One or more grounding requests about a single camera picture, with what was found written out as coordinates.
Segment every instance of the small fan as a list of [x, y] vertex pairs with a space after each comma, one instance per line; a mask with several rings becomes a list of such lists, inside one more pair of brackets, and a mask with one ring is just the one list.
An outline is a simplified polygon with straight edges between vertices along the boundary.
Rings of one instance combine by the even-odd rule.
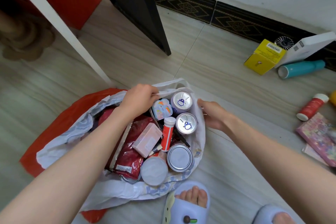
[[292, 39], [290, 39], [287, 36], [280, 36], [278, 37], [274, 43], [281, 47], [282, 49], [285, 49], [286, 51], [288, 51], [292, 46], [294, 46], [294, 42]]

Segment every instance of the silver can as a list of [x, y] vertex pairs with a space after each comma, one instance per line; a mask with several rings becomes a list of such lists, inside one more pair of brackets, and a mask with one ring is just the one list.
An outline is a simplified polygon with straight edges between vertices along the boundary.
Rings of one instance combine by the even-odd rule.
[[176, 129], [184, 135], [189, 135], [195, 132], [197, 128], [197, 120], [191, 113], [181, 113], [176, 117]]
[[176, 92], [170, 100], [174, 114], [187, 112], [193, 105], [193, 98], [190, 93], [184, 90]]
[[193, 162], [193, 154], [187, 146], [177, 143], [173, 145], [167, 154], [167, 163], [173, 171], [185, 172]]
[[127, 178], [127, 177], [124, 177], [123, 175], [120, 175], [120, 179], [121, 179], [123, 182], [127, 182], [127, 183], [129, 183], [129, 184], [135, 184], [135, 183], [137, 183], [138, 181], [140, 181], [140, 179], [141, 179], [141, 174], [139, 174], [138, 179]]

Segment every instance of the yellow box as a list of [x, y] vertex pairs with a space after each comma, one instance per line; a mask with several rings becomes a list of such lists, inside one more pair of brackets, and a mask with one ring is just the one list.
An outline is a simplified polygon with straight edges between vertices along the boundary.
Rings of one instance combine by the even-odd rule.
[[285, 55], [286, 50], [264, 39], [244, 65], [263, 75], [277, 64]]

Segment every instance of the slipper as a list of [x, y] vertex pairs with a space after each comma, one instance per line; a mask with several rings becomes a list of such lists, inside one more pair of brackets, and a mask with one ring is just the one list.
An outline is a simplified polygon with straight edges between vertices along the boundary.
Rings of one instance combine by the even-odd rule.
[[252, 224], [272, 224], [274, 216], [278, 213], [287, 213], [290, 216], [286, 210], [278, 206], [264, 205], [257, 212], [257, 215], [255, 216]]
[[[206, 208], [175, 198], [175, 195], [181, 194], [184, 190], [192, 189], [194, 186], [198, 186], [199, 189], [204, 189], [207, 193], [208, 202]], [[175, 191], [170, 192], [168, 195], [163, 213], [162, 224], [205, 224], [209, 215], [209, 209], [210, 194], [207, 188], [196, 181], [185, 181]]]

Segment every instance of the hand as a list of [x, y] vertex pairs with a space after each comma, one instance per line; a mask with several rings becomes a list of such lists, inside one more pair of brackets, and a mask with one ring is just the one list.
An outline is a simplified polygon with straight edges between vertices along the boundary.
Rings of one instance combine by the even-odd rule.
[[148, 84], [138, 84], [127, 91], [120, 108], [131, 116], [132, 119], [148, 111], [153, 103], [160, 99], [160, 96], [153, 95], [159, 90]]
[[221, 130], [226, 134], [230, 133], [225, 121], [228, 120], [229, 117], [233, 117], [233, 114], [227, 112], [217, 102], [208, 102], [199, 98], [197, 104], [203, 110], [206, 126]]

